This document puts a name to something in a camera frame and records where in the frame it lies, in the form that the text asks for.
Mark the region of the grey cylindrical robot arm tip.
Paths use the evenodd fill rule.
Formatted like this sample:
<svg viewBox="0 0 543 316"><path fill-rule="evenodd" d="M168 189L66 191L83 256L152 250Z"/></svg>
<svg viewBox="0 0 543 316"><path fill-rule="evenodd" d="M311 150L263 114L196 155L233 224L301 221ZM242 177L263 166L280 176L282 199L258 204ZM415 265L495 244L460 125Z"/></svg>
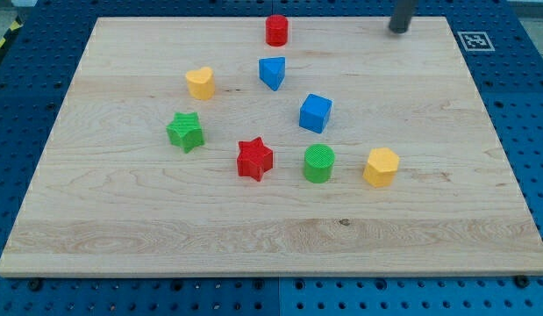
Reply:
<svg viewBox="0 0 543 316"><path fill-rule="evenodd" d="M418 0L396 0L389 20L389 30L395 34L406 33L415 15Z"/></svg>

